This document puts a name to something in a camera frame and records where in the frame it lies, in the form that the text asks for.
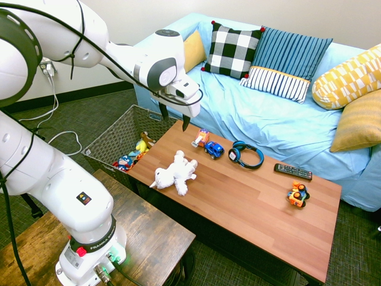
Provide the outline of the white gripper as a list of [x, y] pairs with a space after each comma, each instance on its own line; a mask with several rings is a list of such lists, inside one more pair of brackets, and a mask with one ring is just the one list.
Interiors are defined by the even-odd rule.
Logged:
[[[191, 117], [196, 117], [200, 112], [199, 85], [185, 74], [179, 80], [169, 84], [164, 92], [165, 99], [168, 101], [167, 105], [183, 114], [182, 131], [185, 131], [190, 124]], [[160, 102], [159, 108], [163, 119], [168, 120], [167, 106]]]

